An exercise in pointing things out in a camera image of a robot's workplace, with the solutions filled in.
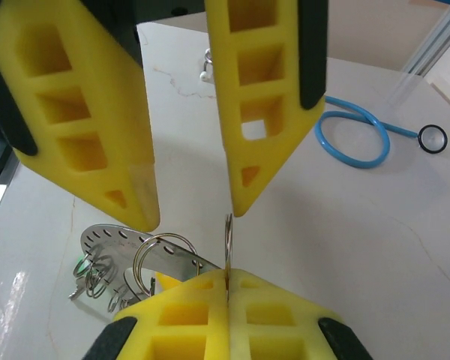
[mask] yellow foam block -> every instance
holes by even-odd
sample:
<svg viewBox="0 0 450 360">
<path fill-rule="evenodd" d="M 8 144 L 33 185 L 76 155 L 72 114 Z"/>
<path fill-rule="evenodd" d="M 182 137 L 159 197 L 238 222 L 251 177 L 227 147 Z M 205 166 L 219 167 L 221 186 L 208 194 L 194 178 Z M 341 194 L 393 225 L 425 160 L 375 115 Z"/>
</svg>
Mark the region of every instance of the yellow foam block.
<svg viewBox="0 0 450 360">
<path fill-rule="evenodd" d="M 233 212 L 242 216 L 323 113 L 300 105 L 296 0 L 205 0 Z M 247 127 L 264 134 L 247 136 Z"/>
<path fill-rule="evenodd" d="M 30 169 L 129 227 L 159 223 L 142 68 L 80 0 L 2 0 L 0 71 L 38 147 Z"/>
<path fill-rule="evenodd" d="M 207 272 L 120 311 L 137 323 L 118 360 L 229 360 L 223 270 Z"/>
<path fill-rule="evenodd" d="M 131 306 L 118 360 L 335 360 L 318 320 L 330 310 L 246 271 L 214 270 Z"/>
</svg>

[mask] white table surface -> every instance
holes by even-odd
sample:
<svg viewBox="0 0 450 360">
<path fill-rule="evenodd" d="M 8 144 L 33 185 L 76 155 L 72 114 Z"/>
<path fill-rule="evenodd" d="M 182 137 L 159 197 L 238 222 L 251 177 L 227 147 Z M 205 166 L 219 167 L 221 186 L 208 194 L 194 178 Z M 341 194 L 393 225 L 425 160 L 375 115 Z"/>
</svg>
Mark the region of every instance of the white table surface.
<svg viewBox="0 0 450 360">
<path fill-rule="evenodd" d="M 162 222 L 224 265 L 227 168 L 213 85 L 198 80 L 206 34 L 140 28 Z M 449 134 L 440 155 L 391 135 L 379 168 L 337 162 L 309 134 L 235 220 L 234 267 L 329 307 L 375 359 L 450 359 L 450 106 L 424 81 L 331 59 L 328 94 L 383 120 Z M 350 155 L 380 150 L 372 127 L 328 121 Z M 117 222 L 20 167 L 0 208 L 0 359 L 80 359 L 110 321 L 108 296 L 75 303 L 71 271 L 88 226 Z"/>
</svg>

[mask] stethoscope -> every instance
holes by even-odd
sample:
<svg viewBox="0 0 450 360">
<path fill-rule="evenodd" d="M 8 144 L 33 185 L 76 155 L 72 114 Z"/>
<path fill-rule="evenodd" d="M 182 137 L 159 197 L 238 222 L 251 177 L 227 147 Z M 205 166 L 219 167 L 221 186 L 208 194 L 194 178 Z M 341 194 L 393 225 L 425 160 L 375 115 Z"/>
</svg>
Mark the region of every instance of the stethoscope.
<svg viewBox="0 0 450 360">
<path fill-rule="evenodd" d="M 208 65 L 213 65 L 212 54 L 210 49 L 205 51 L 205 61 L 203 63 L 203 71 L 200 73 L 200 79 L 202 81 L 210 80 L 210 76 L 207 72 Z M 337 99 L 336 97 L 325 96 L 325 101 L 328 104 L 341 107 L 345 111 L 327 111 L 324 112 L 319 121 L 315 124 L 314 132 L 320 145 L 334 158 L 359 169 L 371 169 L 378 167 L 389 155 L 390 152 L 390 137 L 387 131 L 408 137 L 410 139 L 417 139 L 420 148 L 429 154 L 439 154 L 447 147 L 449 138 L 446 132 L 438 125 L 430 124 L 424 126 L 418 133 L 415 131 L 407 130 L 402 127 L 398 127 L 386 122 L 381 122 L 375 115 L 367 111 L 363 107 L 350 103 L 345 100 Z M 382 152 L 380 155 L 368 161 L 358 160 L 348 155 L 345 155 L 340 150 L 337 150 L 326 138 L 322 132 L 322 123 L 329 118 L 342 118 L 355 120 L 357 122 L 363 122 L 364 124 L 373 125 L 378 131 L 380 138 L 382 139 Z"/>
</svg>

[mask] stethoscope chest piece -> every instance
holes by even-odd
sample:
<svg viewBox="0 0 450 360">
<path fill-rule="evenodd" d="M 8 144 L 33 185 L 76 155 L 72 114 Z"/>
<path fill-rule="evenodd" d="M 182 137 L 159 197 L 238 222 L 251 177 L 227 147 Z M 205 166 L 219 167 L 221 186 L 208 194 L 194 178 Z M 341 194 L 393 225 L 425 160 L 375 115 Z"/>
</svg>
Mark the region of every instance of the stethoscope chest piece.
<svg viewBox="0 0 450 360">
<path fill-rule="evenodd" d="M 418 132 L 418 144 L 429 154 L 438 154 L 445 150 L 449 143 L 446 132 L 438 125 L 426 125 Z"/>
</svg>

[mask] blue stethoscope tubing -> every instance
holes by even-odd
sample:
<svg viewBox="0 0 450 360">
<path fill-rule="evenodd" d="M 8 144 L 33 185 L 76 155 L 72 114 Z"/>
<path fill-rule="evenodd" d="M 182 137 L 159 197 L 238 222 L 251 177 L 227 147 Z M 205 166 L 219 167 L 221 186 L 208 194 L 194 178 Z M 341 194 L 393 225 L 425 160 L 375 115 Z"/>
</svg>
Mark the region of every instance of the blue stethoscope tubing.
<svg viewBox="0 0 450 360">
<path fill-rule="evenodd" d="M 373 167 L 378 167 L 383 161 L 385 161 L 390 152 L 390 137 L 387 134 L 387 131 L 392 131 L 396 134 L 400 134 L 403 135 L 404 137 L 409 137 L 411 139 L 419 138 L 419 134 L 416 133 L 415 131 L 403 129 L 402 127 L 382 122 L 374 114 L 354 103 L 350 103 L 348 101 L 337 99 L 336 97 L 331 96 L 325 96 L 325 101 L 331 105 L 341 107 L 351 112 L 344 112 L 344 111 L 324 112 L 320 120 L 315 125 L 314 128 L 315 136 L 318 139 L 320 145 L 331 156 L 347 165 L 350 165 L 351 167 L 357 167 L 359 169 L 371 169 Z M 382 152 L 380 153 L 380 155 L 374 160 L 363 161 L 347 156 L 343 152 L 338 151 L 336 148 L 332 146 L 332 144 L 330 144 L 330 142 L 325 138 L 322 132 L 322 123 L 328 118 L 345 118 L 373 125 L 377 129 L 383 143 Z"/>
</svg>

